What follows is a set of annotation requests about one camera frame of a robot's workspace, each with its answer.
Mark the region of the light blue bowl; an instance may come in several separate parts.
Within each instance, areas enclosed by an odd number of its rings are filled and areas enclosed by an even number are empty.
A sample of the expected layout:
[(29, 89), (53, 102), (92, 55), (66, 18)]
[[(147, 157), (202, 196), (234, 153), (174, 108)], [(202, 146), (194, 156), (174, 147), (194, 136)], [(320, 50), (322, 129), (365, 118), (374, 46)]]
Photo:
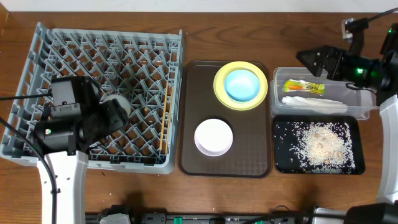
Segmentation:
[(247, 102), (258, 95), (260, 81), (249, 70), (234, 70), (225, 78), (224, 89), (233, 100)]

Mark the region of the white bowl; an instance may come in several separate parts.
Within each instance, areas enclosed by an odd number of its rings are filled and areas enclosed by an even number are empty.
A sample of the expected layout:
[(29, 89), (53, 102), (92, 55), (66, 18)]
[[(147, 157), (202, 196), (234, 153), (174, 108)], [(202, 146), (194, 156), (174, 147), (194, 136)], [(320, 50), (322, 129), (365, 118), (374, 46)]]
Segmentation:
[(233, 132), (226, 122), (220, 119), (207, 119), (197, 126), (194, 142), (202, 154), (218, 157), (229, 151), (233, 144)]

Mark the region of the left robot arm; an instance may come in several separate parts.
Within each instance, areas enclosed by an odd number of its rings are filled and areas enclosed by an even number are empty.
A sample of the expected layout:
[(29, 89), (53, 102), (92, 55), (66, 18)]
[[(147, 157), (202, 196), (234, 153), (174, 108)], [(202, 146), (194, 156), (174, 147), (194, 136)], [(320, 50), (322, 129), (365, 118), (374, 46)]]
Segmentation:
[(128, 124), (125, 97), (101, 97), (90, 77), (51, 81), (46, 105), (30, 135), (40, 153), (43, 223), (85, 222), (85, 180), (90, 147)]

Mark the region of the yellow plate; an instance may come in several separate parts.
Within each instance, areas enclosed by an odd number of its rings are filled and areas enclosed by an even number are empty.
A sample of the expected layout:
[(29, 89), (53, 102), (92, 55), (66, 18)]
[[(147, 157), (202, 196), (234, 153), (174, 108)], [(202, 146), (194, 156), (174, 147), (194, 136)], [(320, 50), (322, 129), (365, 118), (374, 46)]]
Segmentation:
[[(224, 89), (225, 78), (234, 70), (249, 70), (258, 77), (260, 81), (260, 90), (258, 95), (253, 100), (247, 102), (235, 101), (230, 98), (226, 93)], [(256, 106), (260, 105), (261, 102), (265, 99), (268, 91), (268, 80), (264, 72), (262, 72), (261, 69), (253, 63), (235, 61), (223, 65), (217, 71), (213, 82), (213, 89), (217, 99), (219, 99), (219, 101), (226, 107), (233, 110), (245, 111), (255, 108)]]

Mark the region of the rice food scraps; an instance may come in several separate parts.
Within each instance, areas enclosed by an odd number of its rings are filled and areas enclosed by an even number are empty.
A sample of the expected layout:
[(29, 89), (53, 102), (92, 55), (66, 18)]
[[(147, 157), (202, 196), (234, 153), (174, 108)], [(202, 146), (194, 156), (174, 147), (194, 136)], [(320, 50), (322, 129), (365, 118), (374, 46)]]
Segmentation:
[(289, 174), (353, 174), (356, 164), (347, 123), (278, 122), (276, 168)]

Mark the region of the green orange snack wrapper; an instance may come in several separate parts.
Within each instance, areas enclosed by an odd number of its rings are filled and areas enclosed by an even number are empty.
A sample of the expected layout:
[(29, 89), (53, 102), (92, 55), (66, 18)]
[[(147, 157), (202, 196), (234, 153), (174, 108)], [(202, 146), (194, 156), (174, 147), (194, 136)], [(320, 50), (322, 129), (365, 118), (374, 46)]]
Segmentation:
[(289, 79), (283, 85), (283, 92), (287, 93), (293, 91), (302, 91), (307, 93), (323, 95), (325, 93), (325, 85), (306, 82), (304, 80)]

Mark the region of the white cup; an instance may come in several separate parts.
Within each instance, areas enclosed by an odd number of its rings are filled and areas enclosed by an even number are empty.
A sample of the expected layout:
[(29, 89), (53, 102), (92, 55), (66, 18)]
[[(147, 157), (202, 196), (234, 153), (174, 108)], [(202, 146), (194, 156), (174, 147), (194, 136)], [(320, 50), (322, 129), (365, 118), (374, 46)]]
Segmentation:
[(112, 94), (105, 97), (103, 103), (111, 100), (117, 100), (119, 105), (127, 113), (127, 115), (129, 116), (131, 114), (130, 102), (125, 96)]

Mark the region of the white napkin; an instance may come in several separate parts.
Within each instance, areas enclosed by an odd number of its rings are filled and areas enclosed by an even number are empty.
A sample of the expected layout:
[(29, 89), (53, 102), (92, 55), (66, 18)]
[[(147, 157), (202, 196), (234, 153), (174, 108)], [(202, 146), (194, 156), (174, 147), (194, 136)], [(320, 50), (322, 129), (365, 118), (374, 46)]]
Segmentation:
[(311, 110), (321, 114), (345, 113), (348, 110), (348, 106), (342, 102), (322, 98), (285, 96), (282, 103), (296, 110)]

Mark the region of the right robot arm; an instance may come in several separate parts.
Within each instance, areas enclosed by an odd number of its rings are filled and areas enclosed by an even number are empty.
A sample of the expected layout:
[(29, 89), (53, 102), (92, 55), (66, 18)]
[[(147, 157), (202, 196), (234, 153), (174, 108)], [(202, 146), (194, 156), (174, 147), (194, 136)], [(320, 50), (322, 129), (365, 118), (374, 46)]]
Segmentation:
[(383, 127), (382, 177), (376, 203), (350, 208), (344, 223), (397, 223), (397, 24), (391, 25), (381, 47), (382, 59), (360, 56), (369, 19), (345, 20), (343, 36), (349, 50), (325, 45), (297, 52), (296, 58), (319, 77), (373, 88)]

